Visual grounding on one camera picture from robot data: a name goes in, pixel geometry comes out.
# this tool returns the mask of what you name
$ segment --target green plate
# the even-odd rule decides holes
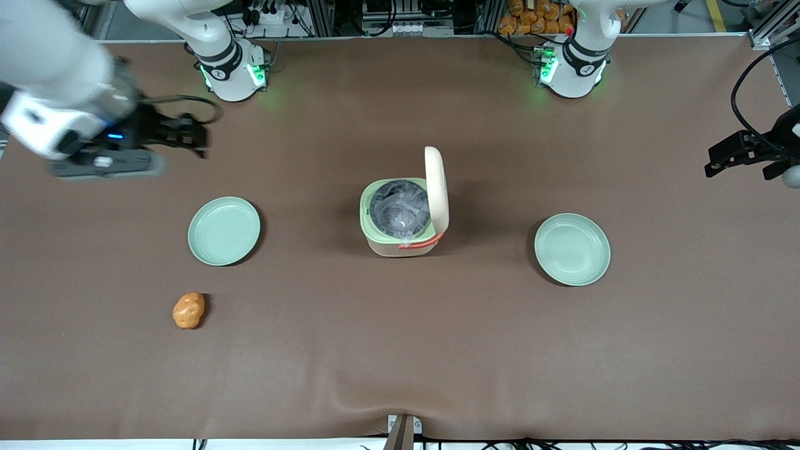
[[[212,266],[233,264],[247,256],[261,234],[253,205],[239,197],[220,197],[206,203],[189,224],[189,249]]]
[[[611,262],[606,233],[586,217],[557,214],[536,231],[536,259],[542,269],[569,286],[586,286],[599,280]]]

